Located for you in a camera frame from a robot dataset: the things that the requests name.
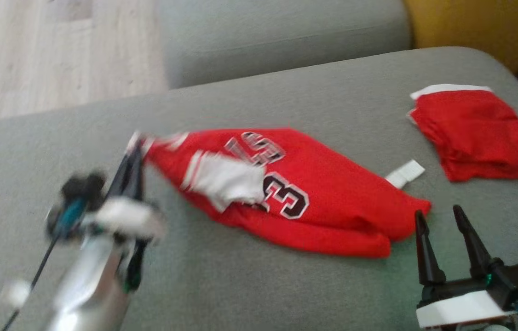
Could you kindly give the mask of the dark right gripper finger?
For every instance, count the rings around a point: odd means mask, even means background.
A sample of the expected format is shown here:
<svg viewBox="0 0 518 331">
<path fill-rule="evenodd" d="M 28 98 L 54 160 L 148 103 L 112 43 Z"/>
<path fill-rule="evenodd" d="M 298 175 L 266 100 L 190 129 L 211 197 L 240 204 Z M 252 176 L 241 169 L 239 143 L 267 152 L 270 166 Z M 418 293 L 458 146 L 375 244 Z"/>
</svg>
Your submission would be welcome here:
<svg viewBox="0 0 518 331">
<path fill-rule="evenodd" d="M 493 269 L 504 265 L 503 260 L 498 257 L 492 257 L 489 254 L 460 205 L 453 206 L 453 214 L 457 228 L 464 237 L 468 258 L 471 263 L 471 277 L 473 279 L 485 279 L 490 277 Z"/>
<path fill-rule="evenodd" d="M 421 285 L 439 285 L 446 282 L 443 270 L 438 266 L 432 244 L 429 239 L 429 227 L 423 211 L 415 212 L 415 243 L 419 283 Z"/>
</svg>

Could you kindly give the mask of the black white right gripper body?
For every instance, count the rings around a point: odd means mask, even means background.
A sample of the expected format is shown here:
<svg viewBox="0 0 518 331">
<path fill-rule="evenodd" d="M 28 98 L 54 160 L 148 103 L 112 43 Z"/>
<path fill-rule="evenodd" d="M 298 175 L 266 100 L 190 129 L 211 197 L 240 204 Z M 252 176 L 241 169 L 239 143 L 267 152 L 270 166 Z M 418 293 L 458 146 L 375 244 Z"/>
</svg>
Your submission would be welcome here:
<svg viewBox="0 0 518 331">
<path fill-rule="evenodd" d="M 421 329 L 511 331 L 518 316 L 518 264 L 499 266 L 484 281 L 485 289 L 436 300 L 417 308 Z"/>
</svg>

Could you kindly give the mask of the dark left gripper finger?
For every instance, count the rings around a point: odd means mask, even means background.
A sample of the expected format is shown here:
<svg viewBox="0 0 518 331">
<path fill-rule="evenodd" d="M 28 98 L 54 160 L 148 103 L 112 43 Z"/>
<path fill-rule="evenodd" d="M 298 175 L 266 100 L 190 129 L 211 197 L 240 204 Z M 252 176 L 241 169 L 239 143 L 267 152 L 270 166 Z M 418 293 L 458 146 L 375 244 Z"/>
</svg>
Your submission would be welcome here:
<svg viewBox="0 0 518 331">
<path fill-rule="evenodd" d="M 106 193 L 107 199 L 114 196 L 125 196 L 132 198 L 132 193 L 128 188 L 128 183 L 132 176 L 132 165 L 134 161 L 133 153 L 134 150 L 129 149 L 121 160 L 118 170 Z"/>
<path fill-rule="evenodd" d="M 143 171 L 143 141 L 137 140 L 129 160 L 131 162 L 129 172 L 129 197 L 137 201 L 144 200 L 144 171 Z"/>
</svg>

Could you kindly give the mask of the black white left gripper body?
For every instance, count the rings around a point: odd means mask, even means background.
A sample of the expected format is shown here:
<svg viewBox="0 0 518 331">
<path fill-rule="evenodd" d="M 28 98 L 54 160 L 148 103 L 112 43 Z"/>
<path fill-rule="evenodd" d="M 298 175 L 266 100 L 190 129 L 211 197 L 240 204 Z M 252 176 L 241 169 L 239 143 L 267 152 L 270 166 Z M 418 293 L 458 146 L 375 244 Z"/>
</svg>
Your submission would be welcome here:
<svg viewBox="0 0 518 331">
<path fill-rule="evenodd" d="M 52 239 L 75 240 L 90 233 L 118 234 L 145 241 L 166 235 L 165 220 L 153 205 L 126 195 L 104 197 L 105 178 L 99 172 L 75 174 L 61 187 L 61 200 L 46 216 Z"/>
</svg>

